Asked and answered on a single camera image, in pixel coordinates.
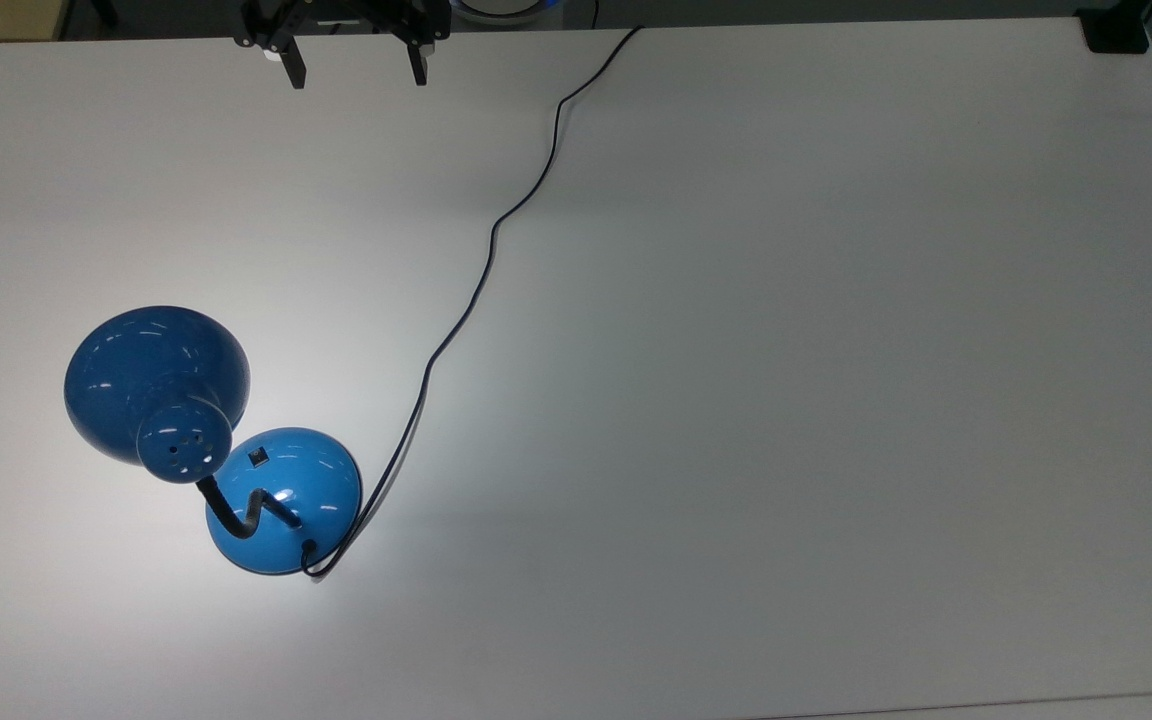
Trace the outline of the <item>black Franka gripper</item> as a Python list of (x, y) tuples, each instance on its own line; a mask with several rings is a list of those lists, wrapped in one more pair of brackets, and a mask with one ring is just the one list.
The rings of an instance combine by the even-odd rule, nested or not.
[(291, 88), (306, 88), (306, 65), (291, 38), (339, 32), (391, 35), (407, 46), (414, 81), (429, 85), (430, 45), (450, 36), (448, 1), (233, 1), (238, 46), (276, 51)]

